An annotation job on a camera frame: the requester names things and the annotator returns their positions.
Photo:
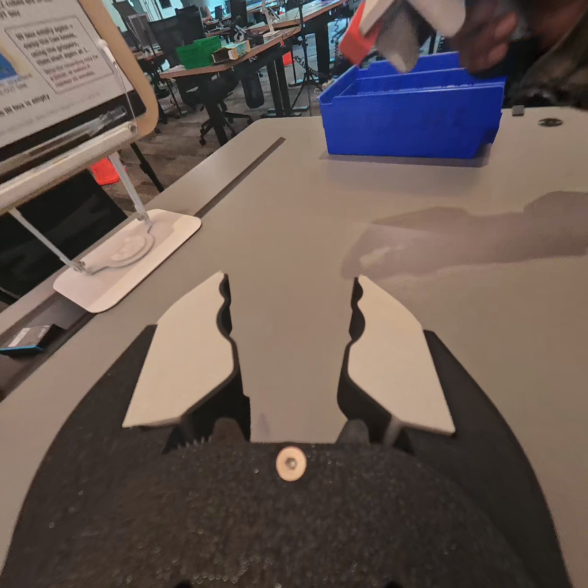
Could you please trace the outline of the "cardboard box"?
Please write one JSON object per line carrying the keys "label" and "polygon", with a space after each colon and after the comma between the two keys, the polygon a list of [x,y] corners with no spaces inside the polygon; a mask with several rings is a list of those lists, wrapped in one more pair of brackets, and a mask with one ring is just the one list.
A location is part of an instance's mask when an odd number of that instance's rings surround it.
{"label": "cardboard box", "polygon": [[245,39],[238,42],[221,45],[214,53],[212,59],[214,64],[237,61],[244,57],[251,50],[250,41]]}

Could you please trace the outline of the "wooden office desk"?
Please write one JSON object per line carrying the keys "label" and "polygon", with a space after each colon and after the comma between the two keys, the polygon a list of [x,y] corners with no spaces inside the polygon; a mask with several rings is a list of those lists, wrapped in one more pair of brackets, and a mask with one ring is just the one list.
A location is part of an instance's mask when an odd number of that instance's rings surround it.
{"label": "wooden office desk", "polygon": [[317,70],[311,70],[308,62],[300,63],[301,67],[308,71],[304,78],[295,77],[290,87],[298,87],[307,79],[310,83],[318,86],[326,82],[330,74],[330,48],[328,24],[338,18],[349,18],[352,14],[353,1],[286,1],[286,12],[278,14],[273,11],[273,5],[265,4],[268,11],[266,15],[262,10],[262,3],[254,6],[252,14],[256,18],[255,24],[247,20],[237,18],[236,21],[225,19],[220,26],[209,30],[206,35],[232,35],[232,30],[240,27],[243,30],[250,30],[253,34],[267,33],[270,30],[280,31],[282,29],[300,26],[300,35],[303,39],[308,36],[315,37]]}
{"label": "wooden office desk", "polygon": [[200,103],[202,103],[208,114],[212,129],[220,145],[223,146],[229,140],[225,132],[225,129],[229,128],[229,123],[219,106],[222,97],[218,92],[211,89],[213,77],[230,72],[236,80],[241,81],[244,77],[266,68],[275,111],[274,117],[290,117],[292,115],[292,106],[282,56],[291,49],[293,40],[301,32],[301,26],[292,26],[279,31],[277,35],[264,44],[253,47],[237,60],[188,70],[173,68],[165,71],[161,77],[176,81],[195,79]]}

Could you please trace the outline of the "blue plastic object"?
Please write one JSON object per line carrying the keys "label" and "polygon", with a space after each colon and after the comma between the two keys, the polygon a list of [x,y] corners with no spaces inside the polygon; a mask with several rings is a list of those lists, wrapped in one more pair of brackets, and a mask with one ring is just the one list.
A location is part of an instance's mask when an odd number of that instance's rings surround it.
{"label": "blue plastic object", "polygon": [[505,76],[477,77],[459,54],[423,55],[399,73],[387,61],[353,66],[320,95],[331,155],[473,159],[502,117]]}

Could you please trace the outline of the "person's right hand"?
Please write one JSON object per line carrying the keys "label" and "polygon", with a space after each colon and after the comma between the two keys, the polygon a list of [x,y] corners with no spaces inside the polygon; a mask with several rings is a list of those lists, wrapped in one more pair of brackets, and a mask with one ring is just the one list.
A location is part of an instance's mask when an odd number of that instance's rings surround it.
{"label": "person's right hand", "polygon": [[477,75],[504,60],[519,23],[518,11],[501,1],[468,1],[463,25],[447,41],[460,65]]}

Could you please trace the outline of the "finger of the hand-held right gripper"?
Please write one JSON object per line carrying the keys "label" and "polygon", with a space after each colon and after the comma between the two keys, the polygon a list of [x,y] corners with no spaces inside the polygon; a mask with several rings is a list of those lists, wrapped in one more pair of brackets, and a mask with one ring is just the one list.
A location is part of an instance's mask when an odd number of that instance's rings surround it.
{"label": "finger of the hand-held right gripper", "polygon": [[396,1],[364,1],[364,8],[359,21],[359,31],[362,36],[368,36],[368,33],[395,3]]}
{"label": "finger of the hand-held right gripper", "polygon": [[386,10],[376,39],[376,51],[399,73],[408,73],[420,55],[420,15],[410,5]]}

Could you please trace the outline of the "black metal stand leg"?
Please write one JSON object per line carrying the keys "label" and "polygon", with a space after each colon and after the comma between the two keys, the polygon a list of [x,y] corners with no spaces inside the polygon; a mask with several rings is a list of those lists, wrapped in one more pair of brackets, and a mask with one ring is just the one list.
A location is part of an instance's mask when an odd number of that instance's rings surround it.
{"label": "black metal stand leg", "polygon": [[158,179],[155,171],[153,170],[151,164],[145,158],[143,152],[139,149],[138,145],[134,142],[130,143],[130,147],[134,152],[136,158],[139,161],[139,167],[141,171],[151,180],[154,187],[156,187],[158,193],[162,193],[165,190],[165,187],[162,185],[160,180]]}

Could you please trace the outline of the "studio light stand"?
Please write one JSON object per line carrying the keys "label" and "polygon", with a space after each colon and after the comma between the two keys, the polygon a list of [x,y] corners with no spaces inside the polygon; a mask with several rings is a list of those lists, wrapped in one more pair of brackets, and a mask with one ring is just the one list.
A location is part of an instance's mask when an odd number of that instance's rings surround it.
{"label": "studio light stand", "polygon": [[298,63],[304,68],[304,74],[302,81],[298,83],[297,77],[295,78],[294,85],[300,86],[298,95],[296,99],[298,99],[303,91],[303,89],[307,90],[307,107],[296,107],[296,102],[293,103],[292,110],[294,114],[304,114],[307,112],[308,116],[313,115],[313,99],[322,91],[322,84],[325,82],[325,75],[317,70],[316,68],[313,69],[311,67],[310,59],[309,59],[309,48],[308,48],[308,38],[314,36],[315,38],[315,49],[316,49],[316,57],[319,57],[319,41],[320,35],[315,31],[315,25],[308,24],[306,21],[310,19],[310,13],[305,16],[303,6],[307,4],[308,1],[287,1],[286,8],[288,11],[295,12],[295,19],[298,21],[300,25],[301,31],[299,34],[299,39],[296,41],[298,45],[302,47],[303,56],[293,55],[294,61],[298,61]]}

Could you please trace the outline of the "wood-framed instruction board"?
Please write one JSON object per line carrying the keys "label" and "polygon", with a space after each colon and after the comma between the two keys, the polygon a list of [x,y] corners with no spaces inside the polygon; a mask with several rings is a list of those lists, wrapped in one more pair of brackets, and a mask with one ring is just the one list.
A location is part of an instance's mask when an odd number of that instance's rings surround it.
{"label": "wood-framed instruction board", "polygon": [[157,123],[155,92],[102,1],[1,1],[1,214]]}

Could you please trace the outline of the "green storage bin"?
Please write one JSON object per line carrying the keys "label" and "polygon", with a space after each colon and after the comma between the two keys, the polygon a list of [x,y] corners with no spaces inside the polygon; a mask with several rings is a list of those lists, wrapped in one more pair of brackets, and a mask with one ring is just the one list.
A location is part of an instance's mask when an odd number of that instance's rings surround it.
{"label": "green storage bin", "polygon": [[209,67],[215,64],[213,54],[222,48],[222,37],[214,35],[195,40],[188,45],[175,48],[181,65],[186,70]]}

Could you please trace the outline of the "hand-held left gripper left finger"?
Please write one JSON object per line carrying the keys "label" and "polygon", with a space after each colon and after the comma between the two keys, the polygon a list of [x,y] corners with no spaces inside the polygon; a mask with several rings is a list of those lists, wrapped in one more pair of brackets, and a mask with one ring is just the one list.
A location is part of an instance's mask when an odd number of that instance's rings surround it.
{"label": "hand-held left gripper left finger", "polygon": [[229,276],[217,272],[157,321],[122,427],[180,424],[237,375]]}

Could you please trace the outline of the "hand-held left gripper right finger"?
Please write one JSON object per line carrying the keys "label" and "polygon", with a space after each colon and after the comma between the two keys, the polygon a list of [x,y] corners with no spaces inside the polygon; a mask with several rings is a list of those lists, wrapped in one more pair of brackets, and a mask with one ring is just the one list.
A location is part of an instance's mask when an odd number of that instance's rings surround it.
{"label": "hand-held left gripper right finger", "polygon": [[370,278],[354,280],[347,345],[347,418],[372,442],[393,445],[404,429],[456,432],[424,329]]}

